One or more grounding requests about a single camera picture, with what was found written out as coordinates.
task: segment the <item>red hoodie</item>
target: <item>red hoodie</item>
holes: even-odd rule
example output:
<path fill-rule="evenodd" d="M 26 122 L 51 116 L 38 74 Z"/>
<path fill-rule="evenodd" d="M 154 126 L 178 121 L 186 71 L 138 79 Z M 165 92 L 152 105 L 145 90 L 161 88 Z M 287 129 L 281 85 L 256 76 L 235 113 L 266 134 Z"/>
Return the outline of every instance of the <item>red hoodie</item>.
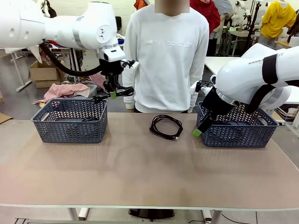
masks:
<path fill-rule="evenodd" d="M 202 14 L 209 23 L 210 34 L 214 29 L 220 25 L 220 15 L 214 2 L 210 0 L 209 3 L 201 0 L 190 0 L 190 7 Z"/>

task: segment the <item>perforated basket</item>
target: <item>perforated basket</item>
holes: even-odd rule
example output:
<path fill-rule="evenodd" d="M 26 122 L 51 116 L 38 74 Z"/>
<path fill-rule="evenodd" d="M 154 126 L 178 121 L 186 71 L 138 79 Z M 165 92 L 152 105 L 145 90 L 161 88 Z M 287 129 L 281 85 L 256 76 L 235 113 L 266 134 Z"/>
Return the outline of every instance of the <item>perforated basket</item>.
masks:
<path fill-rule="evenodd" d="M 208 110 L 199 102 L 197 126 L 207 113 Z M 201 137 L 208 147 L 263 148 L 278 126 L 279 124 L 262 109 L 248 114 L 245 105 L 241 105 L 225 116 L 218 115 L 215 124 Z"/>
<path fill-rule="evenodd" d="M 32 121 L 43 142 L 99 143 L 108 123 L 107 101 L 52 99 Z"/>

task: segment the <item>floor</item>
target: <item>floor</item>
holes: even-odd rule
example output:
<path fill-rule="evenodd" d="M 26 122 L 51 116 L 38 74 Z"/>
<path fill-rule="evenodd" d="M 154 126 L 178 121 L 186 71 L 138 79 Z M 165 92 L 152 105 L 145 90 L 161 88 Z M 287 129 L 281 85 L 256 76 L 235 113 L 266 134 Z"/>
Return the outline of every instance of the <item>floor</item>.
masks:
<path fill-rule="evenodd" d="M 39 106 L 33 105 L 35 100 L 42 99 L 47 89 L 36 89 L 34 84 L 29 85 L 21 92 L 15 92 L 21 83 L 16 74 L 13 62 L 10 56 L 0 58 L 0 90 L 5 99 L 5 103 L 0 103 L 0 112 L 12 116 L 14 119 L 31 119 L 39 110 Z M 35 61 L 33 57 L 17 60 L 22 77 L 28 79 L 28 68 Z M 98 65 L 98 60 L 92 52 L 87 53 L 84 59 L 84 69 L 90 69 Z M 208 80 L 211 76 L 209 71 L 205 71 L 204 79 Z M 109 99 L 109 112 L 125 112 L 125 105 L 122 98 Z M 297 139 L 285 127 L 279 127 L 273 135 L 273 139 L 283 149 L 292 162 L 299 167 L 299 153 Z M 176 210 L 176 216 L 169 220 L 163 220 L 165 223 L 188 223 L 191 220 L 203 220 L 200 211 L 194 210 Z M 256 223 L 255 212 L 224 212 L 224 215 L 238 222 Z M 282 212 L 258 212 L 259 224 L 297 224 L 299 223 L 299 211 Z M 0 207 L 0 223 L 13 224 L 14 218 L 32 218 L 32 219 L 53 219 L 69 220 L 67 209 L 49 209 L 49 208 L 13 208 Z M 127 209 L 91 209 L 88 220 L 105 221 L 140 221 L 128 214 Z M 221 224 L 232 223 L 221 217 Z"/>

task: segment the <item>sleeve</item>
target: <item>sleeve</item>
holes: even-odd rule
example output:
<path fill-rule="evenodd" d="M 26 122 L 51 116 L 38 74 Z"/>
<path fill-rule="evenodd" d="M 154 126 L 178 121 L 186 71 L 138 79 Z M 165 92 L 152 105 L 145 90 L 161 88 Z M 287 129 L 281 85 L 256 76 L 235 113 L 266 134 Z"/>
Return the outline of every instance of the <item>sleeve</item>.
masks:
<path fill-rule="evenodd" d="M 128 23 L 126 39 L 124 43 L 124 52 L 126 59 L 137 61 L 137 31 L 134 27 L 132 17 Z M 124 87 L 130 87 L 135 84 L 135 73 L 137 68 L 126 67 L 122 73 L 122 84 Z M 127 109 L 135 108 L 134 96 L 124 97 Z"/>
<path fill-rule="evenodd" d="M 196 81 L 202 80 L 204 67 L 205 67 L 205 59 L 206 59 L 206 52 L 209 43 L 209 27 L 203 32 L 202 36 L 199 39 L 199 44 L 197 46 L 193 62 L 190 69 L 190 85 L 193 85 Z M 191 95 L 191 102 L 190 102 L 190 112 L 193 107 L 195 106 L 196 100 L 198 97 L 198 93 Z"/>
<path fill-rule="evenodd" d="M 268 23 L 270 21 L 271 15 L 273 14 L 273 4 L 271 4 L 268 8 L 268 10 L 266 11 L 265 15 L 263 16 L 263 20 L 262 20 L 262 26 L 263 27 L 266 23 Z"/>
<path fill-rule="evenodd" d="M 294 23 L 296 22 L 297 19 L 297 14 L 296 12 L 294 12 L 293 17 L 291 18 L 291 20 L 286 24 L 286 27 L 290 28 L 294 25 Z"/>

